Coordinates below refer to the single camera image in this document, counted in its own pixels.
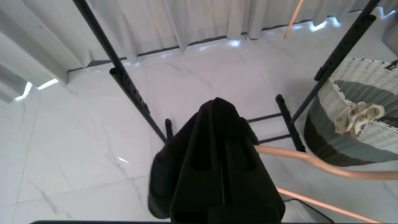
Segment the orange hose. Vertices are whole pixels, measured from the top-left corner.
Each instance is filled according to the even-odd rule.
[[[286,28],[286,32],[285,32],[285,35],[284,35],[284,38],[285,38],[285,39],[286,39],[286,37],[288,36],[288,34],[289,34],[289,32],[290,32],[290,29],[292,28],[292,25],[293,25],[293,23],[294,23],[294,20],[296,20],[296,17],[297,17],[297,15],[299,14],[301,5],[302,5],[303,3],[304,3],[304,0],[300,0],[300,2],[298,3],[298,5],[297,5],[297,7],[296,7],[296,10],[294,11],[294,14],[293,14],[293,16],[292,16],[292,19],[290,20],[290,23],[289,23],[289,25],[288,25],[287,28]]]
[[[323,171],[343,177],[365,180],[398,180],[398,171],[350,171],[331,166],[314,155],[268,146],[254,146],[258,153],[303,160]]]
[[[362,215],[358,215],[358,214],[355,214],[355,213],[353,213],[353,212],[349,212],[349,211],[344,210],[344,209],[342,209],[342,208],[334,207],[334,206],[329,205],[329,204],[327,204],[327,203],[320,202],[320,201],[314,200],[314,199],[312,199],[312,198],[308,198],[308,197],[306,197],[306,196],[299,195],[299,194],[296,194],[296,193],[294,193],[294,192],[291,192],[291,191],[288,191],[288,190],[285,190],[285,189],[280,189],[280,188],[278,188],[278,187],[277,187],[276,189],[277,189],[278,192],[281,193],[281,194],[288,195],[288,196],[291,196],[291,197],[293,197],[293,198],[300,199],[300,200],[302,200],[302,201],[304,201],[304,202],[308,202],[308,203],[311,203],[311,204],[313,204],[313,205],[318,205],[318,206],[321,206],[321,207],[323,207],[323,208],[330,209],[330,210],[332,210],[332,211],[335,211],[335,212],[338,212],[338,213],[347,215],[347,216],[349,216],[349,217],[357,218],[357,219],[359,219],[359,220],[366,221],[366,222],[368,222],[368,223],[382,223],[382,222],[380,222],[379,220],[374,220],[374,219],[372,219],[372,218],[364,217],[364,216],[362,216]]]

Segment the floor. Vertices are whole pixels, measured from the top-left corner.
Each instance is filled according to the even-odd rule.
[[[387,62],[396,56],[380,41],[397,22],[382,16],[350,57]],[[295,111],[314,86],[313,76],[358,15],[325,27],[310,23],[267,30],[258,40],[219,40],[124,61],[131,78],[164,131],[174,131],[201,104],[224,98],[249,119],[277,113],[283,94]],[[146,206],[148,174],[162,147],[134,105],[100,65],[72,72],[67,86],[34,90],[26,99],[0,107],[0,223],[35,220],[156,220]],[[297,127],[302,132],[305,115]],[[259,138],[285,134],[281,118],[253,124]],[[269,145],[294,149],[290,139]],[[354,180],[310,165],[261,155],[278,187],[384,222],[398,220],[398,181]],[[397,170],[385,162],[356,170]],[[358,220],[320,209],[335,222]]]

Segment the basket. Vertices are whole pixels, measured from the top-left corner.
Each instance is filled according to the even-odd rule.
[[[398,69],[363,58],[346,58],[322,86],[305,122],[310,150],[335,166],[358,166],[398,160]],[[348,105],[381,105],[385,115],[359,138],[335,133],[334,121]]]

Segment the curtain fold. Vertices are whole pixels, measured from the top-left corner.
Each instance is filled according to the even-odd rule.
[[[89,0],[99,23],[120,57],[131,62],[140,54],[193,42],[247,33],[258,39],[263,28],[289,23],[299,0]],[[305,0],[295,22],[321,24],[328,16],[341,20],[368,0]],[[398,8],[382,0],[384,15]],[[109,60],[72,1],[3,0],[0,3],[0,100],[23,93],[27,82],[41,86],[67,71]]]

